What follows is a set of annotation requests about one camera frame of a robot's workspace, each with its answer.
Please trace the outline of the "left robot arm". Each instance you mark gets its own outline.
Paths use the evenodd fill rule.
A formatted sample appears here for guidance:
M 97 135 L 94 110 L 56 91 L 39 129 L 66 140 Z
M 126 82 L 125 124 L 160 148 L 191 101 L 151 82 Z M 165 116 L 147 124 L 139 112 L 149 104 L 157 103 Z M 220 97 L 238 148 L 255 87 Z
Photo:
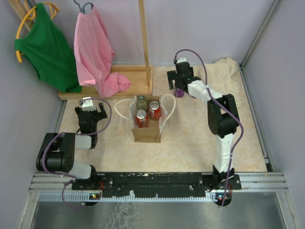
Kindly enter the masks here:
M 75 107 L 79 130 L 76 133 L 47 133 L 42 142 L 36 159 L 36 168 L 40 172 L 53 175 L 68 176 L 72 179 L 82 179 L 89 189 L 99 184 L 95 168 L 75 160 L 76 149 L 94 149 L 98 142 L 97 124 L 108 116 L 102 103 L 97 110 L 91 100 Z

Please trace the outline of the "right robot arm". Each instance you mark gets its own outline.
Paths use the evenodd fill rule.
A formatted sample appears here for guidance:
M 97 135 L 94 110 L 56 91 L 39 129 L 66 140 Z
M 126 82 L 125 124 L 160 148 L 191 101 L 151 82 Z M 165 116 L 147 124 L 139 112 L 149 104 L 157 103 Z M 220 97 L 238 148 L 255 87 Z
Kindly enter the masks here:
M 174 61 L 175 70 L 168 71 L 169 88 L 184 91 L 207 105 L 208 126 L 216 137 L 216 159 L 212 175 L 203 180 L 207 190 L 225 188 L 234 177 L 233 139 L 240 125 L 239 115 L 232 94 L 223 95 L 216 92 L 194 75 L 193 67 L 185 58 Z

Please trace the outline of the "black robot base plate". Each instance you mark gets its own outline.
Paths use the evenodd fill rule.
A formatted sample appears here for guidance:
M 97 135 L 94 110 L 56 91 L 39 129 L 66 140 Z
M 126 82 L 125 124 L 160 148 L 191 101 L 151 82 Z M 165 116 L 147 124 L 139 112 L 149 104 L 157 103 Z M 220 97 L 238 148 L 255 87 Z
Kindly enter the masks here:
M 240 190 L 239 176 L 230 173 L 166 172 L 93 173 L 88 179 L 76 179 L 73 190 L 96 190 L 103 198 L 126 197 L 131 192 L 136 198 L 198 198 L 213 190 Z

